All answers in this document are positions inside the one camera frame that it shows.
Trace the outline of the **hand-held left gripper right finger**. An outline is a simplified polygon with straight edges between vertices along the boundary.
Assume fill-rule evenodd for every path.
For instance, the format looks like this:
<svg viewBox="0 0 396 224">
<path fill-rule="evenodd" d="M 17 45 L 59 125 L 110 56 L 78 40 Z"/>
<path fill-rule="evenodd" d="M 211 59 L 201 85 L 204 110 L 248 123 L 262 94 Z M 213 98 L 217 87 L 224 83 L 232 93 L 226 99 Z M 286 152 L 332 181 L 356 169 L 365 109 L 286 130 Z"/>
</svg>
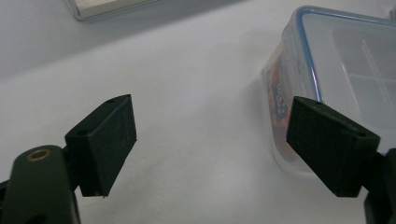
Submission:
<svg viewBox="0 0 396 224">
<path fill-rule="evenodd" d="M 381 195 L 380 137 L 329 106 L 300 96 L 292 101 L 287 143 L 338 197 L 361 188 Z"/>
</svg>

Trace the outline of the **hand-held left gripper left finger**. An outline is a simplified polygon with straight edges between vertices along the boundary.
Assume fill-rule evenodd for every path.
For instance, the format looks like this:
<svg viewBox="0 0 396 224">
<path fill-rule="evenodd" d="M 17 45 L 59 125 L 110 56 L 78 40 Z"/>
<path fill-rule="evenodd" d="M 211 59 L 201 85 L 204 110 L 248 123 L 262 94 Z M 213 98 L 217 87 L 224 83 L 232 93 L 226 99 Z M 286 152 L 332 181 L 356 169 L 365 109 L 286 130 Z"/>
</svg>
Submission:
<svg viewBox="0 0 396 224">
<path fill-rule="evenodd" d="M 66 158 L 84 197 L 109 195 L 136 140 L 130 94 L 105 101 L 66 134 Z"/>
</svg>

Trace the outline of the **large clear plastic food container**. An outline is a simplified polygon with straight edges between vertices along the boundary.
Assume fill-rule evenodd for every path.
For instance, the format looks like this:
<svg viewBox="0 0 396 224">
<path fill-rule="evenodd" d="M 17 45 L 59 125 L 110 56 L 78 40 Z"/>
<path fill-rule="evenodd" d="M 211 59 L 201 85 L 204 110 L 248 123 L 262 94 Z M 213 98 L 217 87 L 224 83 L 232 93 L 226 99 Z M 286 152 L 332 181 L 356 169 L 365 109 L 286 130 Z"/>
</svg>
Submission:
<svg viewBox="0 0 396 224">
<path fill-rule="evenodd" d="M 262 70 L 273 152 L 285 170 L 310 168 L 286 142 L 292 99 L 328 105 L 396 148 L 396 21 L 323 7 L 297 8 Z"/>
</svg>

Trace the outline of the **white wire shelf rack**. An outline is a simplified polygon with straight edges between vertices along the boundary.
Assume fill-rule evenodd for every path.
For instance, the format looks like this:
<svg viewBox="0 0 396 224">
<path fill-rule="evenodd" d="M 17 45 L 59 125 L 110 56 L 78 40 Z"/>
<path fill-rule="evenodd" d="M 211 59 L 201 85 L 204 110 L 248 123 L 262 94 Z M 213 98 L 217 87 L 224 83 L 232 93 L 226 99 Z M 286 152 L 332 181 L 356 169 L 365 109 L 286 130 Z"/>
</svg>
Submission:
<svg viewBox="0 0 396 224">
<path fill-rule="evenodd" d="M 64 0 L 77 21 L 91 21 L 113 16 L 161 0 Z"/>
</svg>

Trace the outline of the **white table mat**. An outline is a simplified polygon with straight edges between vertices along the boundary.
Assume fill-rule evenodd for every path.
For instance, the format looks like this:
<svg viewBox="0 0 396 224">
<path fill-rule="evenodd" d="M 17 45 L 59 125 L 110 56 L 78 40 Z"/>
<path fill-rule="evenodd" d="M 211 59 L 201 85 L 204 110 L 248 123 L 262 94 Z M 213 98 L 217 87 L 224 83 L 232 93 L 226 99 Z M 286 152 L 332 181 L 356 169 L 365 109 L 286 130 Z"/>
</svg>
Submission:
<svg viewBox="0 0 396 224">
<path fill-rule="evenodd" d="M 365 224 L 362 198 L 272 155 L 262 69 L 301 6 L 396 0 L 162 0 L 85 22 L 65 0 L 0 0 L 0 181 L 130 94 L 136 144 L 107 197 L 79 199 L 83 224 Z"/>
</svg>

